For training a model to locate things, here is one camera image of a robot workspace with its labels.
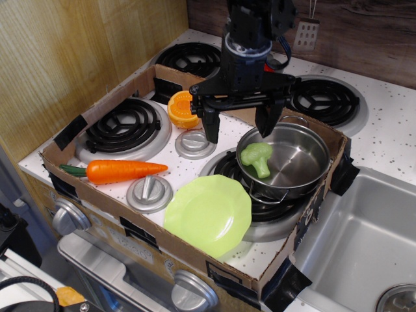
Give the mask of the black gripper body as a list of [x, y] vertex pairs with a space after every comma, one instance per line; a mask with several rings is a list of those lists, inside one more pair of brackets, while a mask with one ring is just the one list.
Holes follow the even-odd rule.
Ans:
[[224, 48], [218, 73], [190, 87], [191, 112], [199, 117], [213, 117], [223, 111], [254, 107], [260, 117], [278, 117], [290, 100], [296, 78], [266, 71], [268, 54], [238, 53]]

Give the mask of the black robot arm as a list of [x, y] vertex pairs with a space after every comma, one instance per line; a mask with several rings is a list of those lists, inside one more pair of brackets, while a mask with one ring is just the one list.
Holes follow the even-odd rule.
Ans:
[[191, 112], [201, 118], [212, 143], [218, 141], [221, 112], [252, 107], [260, 135], [270, 135], [296, 81], [281, 72], [288, 62], [273, 65], [268, 59], [274, 42], [291, 58], [284, 34], [294, 28], [298, 11], [293, 2], [228, 1], [227, 7], [219, 71], [189, 89]]

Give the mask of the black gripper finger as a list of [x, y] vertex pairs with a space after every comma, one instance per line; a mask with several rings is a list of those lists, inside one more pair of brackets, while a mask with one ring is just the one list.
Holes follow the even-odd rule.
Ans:
[[260, 135], [267, 137], [275, 128], [285, 107], [285, 101], [257, 101], [255, 107], [255, 125]]
[[213, 144], [217, 144], [220, 126], [219, 112], [211, 109], [205, 110], [203, 112], [202, 122], [206, 139]]

